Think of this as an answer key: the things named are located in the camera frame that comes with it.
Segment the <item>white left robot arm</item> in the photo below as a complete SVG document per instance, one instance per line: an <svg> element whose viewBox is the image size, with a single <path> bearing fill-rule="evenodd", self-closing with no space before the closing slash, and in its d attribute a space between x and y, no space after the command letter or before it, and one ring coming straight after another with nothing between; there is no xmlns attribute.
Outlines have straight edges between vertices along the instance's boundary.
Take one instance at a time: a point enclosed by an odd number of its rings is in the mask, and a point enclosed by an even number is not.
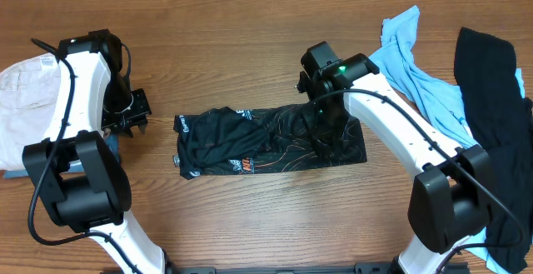
<svg viewBox="0 0 533 274"><path fill-rule="evenodd" d="M22 162L35 186L27 225L32 238L59 246L91 238L122 273L176 273L167 253L134 217L127 174L103 139L132 135L150 115L142 89L122 75L128 48L109 30L63 39L52 54L61 75L57 104L43 140L27 145Z"/></svg>

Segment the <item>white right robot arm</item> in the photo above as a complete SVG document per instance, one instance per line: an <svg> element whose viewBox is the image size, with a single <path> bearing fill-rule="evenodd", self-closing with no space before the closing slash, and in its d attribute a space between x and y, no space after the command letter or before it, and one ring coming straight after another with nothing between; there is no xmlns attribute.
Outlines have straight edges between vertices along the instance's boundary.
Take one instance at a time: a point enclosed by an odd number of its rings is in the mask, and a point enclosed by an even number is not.
<svg viewBox="0 0 533 274"><path fill-rule="evenodd" d="M340 59L326 44L301 58L299 92L322 121L355 117L393 152L413 179L408 219L415 236L393 262L358 263L357 272L467 273L451 253L495 215L488 153L438 132L392 89L379 67L359 53Z"/></svg>

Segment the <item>black printed cycling jersey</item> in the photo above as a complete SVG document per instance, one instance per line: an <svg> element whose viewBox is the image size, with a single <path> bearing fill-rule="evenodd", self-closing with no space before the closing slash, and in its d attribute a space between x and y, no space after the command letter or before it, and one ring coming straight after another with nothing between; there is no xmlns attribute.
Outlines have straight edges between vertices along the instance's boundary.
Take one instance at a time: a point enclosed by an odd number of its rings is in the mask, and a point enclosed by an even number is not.
<svg viewBox="0 0 533 274"><path fill-rule="evenodd" d="M270 109L213 108L177 115L173 162L182 177L297 172L364 163L360 122L306 104Z"/></svg>

